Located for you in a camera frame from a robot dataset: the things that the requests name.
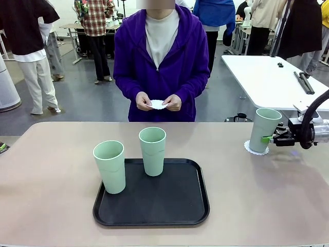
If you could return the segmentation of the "person's left hand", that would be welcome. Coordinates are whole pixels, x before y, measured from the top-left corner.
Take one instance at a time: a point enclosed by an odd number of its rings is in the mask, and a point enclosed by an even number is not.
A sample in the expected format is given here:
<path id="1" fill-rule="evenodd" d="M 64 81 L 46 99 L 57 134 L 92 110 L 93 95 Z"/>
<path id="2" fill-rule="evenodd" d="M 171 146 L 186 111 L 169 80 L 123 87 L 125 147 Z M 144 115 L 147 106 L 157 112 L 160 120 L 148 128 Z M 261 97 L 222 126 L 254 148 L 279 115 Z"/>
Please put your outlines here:
<path id="1" fill-rule="evenodd" d="M 182 101 L 181 98 L 176 94 L 170 95 L 163 103 L 166 106 L 166 109 L 169 111 L 177 112 L 180 111 Z"/>

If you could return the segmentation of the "person's right hand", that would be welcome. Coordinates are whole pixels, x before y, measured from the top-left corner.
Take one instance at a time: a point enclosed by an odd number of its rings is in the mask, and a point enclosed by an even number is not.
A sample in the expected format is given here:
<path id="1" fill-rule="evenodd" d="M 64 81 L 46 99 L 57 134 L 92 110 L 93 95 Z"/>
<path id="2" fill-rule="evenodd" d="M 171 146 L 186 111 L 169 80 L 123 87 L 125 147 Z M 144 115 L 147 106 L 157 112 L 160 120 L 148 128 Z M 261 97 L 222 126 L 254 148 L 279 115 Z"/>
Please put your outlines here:
<path id="1" fill-rule="evenodd" d="M 139 92 L 136 95 L 136 104 L 137 104 L 137 108 L 142 111 L 149 111 L 153 109 L 151 107 L 152 105 L 151 101 L 145 92 Z"/>

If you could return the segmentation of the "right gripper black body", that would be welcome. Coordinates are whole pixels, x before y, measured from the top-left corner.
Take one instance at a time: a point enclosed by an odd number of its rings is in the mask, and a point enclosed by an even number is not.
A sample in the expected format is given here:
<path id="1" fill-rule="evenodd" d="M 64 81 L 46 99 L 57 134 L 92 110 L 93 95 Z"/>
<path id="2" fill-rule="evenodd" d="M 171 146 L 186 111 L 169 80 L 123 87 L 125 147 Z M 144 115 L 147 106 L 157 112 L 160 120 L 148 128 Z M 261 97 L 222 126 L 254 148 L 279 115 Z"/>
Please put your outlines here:
<path id="1" fill-rule="evenodd" d="M 295 143 L 301 144 L 301 128 L 302 122 L 298 118 L 290 118 L 288 120 L 288 128 Z"/>

